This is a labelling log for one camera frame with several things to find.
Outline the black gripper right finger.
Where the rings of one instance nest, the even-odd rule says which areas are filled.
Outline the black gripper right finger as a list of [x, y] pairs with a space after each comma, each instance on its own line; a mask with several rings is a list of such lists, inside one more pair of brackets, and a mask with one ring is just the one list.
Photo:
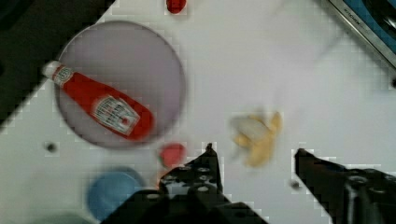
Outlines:
[[295, 174], [332, 224], [396, 224], [395, 177], [373, 168], [348, 169], [300, 148]]

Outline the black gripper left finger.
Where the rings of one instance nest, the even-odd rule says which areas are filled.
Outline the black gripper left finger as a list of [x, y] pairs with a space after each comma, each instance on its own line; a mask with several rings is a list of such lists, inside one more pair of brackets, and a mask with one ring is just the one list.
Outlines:
[[208, 143], [205, 152], [183, 165], [173, 168], [159, 180], [159, 190], [170, 198], [187, 195], [193, 187], [211, 185], [223, 191], [218, 154], [212, 143]]

